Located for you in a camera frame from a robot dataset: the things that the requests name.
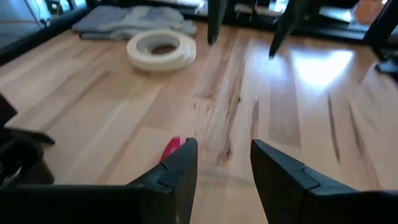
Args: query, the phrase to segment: wood grain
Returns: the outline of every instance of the wood grain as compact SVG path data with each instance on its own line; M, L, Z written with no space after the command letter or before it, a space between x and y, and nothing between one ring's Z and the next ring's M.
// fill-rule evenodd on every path
M261 139L359 190L398 189L398 91L366 47L222 27L173 73L142 72L125 42L66 31L0 68L18 109L10 126L56 140L45 160L57 184L125 184L157 161L172 136L199 143L192 223L266 223L250 165Z

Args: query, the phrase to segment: black object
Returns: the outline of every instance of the black object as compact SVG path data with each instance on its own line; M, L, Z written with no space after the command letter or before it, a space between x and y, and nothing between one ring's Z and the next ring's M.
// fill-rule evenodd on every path
M223 23L227 0L208 1L207 42L214 44Z
M381 13L376 17L365 35L366 42L376 51L387 45L388 38L398 25L398 1L389 0ZM382 61L376 65L376 70L390 74L398 80L398 54L380 58Z
M398 222L398 192L359 192L260 140L252 140L250 156L270 224Z
M41 143L55 144L45 133L6 128L17 111L0 94L0 188L17 184L52 184Z
M273 57L283 40L296 29L305 17L314 17L318 13L322 1L318 0L289 0L284 14L278 22L278 28L275 37L272 40L269 55ZM389 0L384 6L382 12L377 16L363 37L365 43L372 46L373 49L379 49L387 46L387 39L398 23L398 1ZM390 72L397 60L391 60L386 65L379 66L378 70Z
M257 1L257 0L217 0L209 2L208 10L208 40L215 40L217 38L217 24L219 24L220 17L223 15L223 22L227 25L232 26L244 26L252 27L255 29L265 29L271 30L279 33L278 39L275 41L274 45L278 42L281 43L283 38L289 35L293 30L294 34L305 34L305 35L315 35L317 37L323 37L333 40L343 40L348 42L354 42L358 44L363 43L363 36L365 35L365 30L352 29L349 26L349 22L342 22L338 19L333 19L328 16L319 15L321 6L332 6L332 7L342 7L342 8L352 8L358 0L349 1L325 1L325 0L289 0L287 9L283 16L264 16L256 13L255 6L269 6L270 1ZM252 8L250 14L243 12L235 12L235 4L245 4ZM210 14L218 13L217 16L211 16ZM304 17L307 17L308 21L300 23ZM278 28L275 25L275 20L280 20L278 22Z
M187 138L127 185L18 185L0 190L2 221L189 223L197 182L198 144Z

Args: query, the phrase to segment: black metal leg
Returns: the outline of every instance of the black metal leg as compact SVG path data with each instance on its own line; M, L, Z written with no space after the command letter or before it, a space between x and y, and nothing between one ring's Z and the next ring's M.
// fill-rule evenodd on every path
M4 129L10 134L10 136L25 135L41 143L55 144L55 141L50 136L40 131L23 130L16 128L4 128Z
M321 4L316 0L289 0L285 12L278 21L269 56L275 56L284 39L298 26L304 16L309 13L309 10L316 12L320 6Z
M376 17L364 36L364 40L369 43L371 47L380 49L384 46L386 40L397 26L397 10L397 0L390 0L384 5L383 10Z
M68 1L69 9L70 9L70 10L74 9L75 7L74 7L74 5L73 5L72 0L67 0L67 1Z
M223 22L227 0L210 0L208 1L208 30L207 42L214 44Z

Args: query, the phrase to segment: tape roll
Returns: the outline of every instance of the tape roll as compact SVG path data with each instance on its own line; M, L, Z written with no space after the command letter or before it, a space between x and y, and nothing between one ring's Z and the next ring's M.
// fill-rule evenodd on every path
M151 54L155 48L162 45L172 45L175 50L167 54ZM133 37L127 44L127 53L132 64L140 69L167 72L190 65L196 57L197 46L187 35L159 29Z

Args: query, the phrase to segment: black chair leg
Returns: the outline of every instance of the black chair leg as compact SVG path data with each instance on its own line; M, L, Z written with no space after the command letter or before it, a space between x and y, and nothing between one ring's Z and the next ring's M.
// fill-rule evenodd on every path
M226 5L226 0L208 1L207 42L209 44L214 44L217 40L220 26L223 23Z

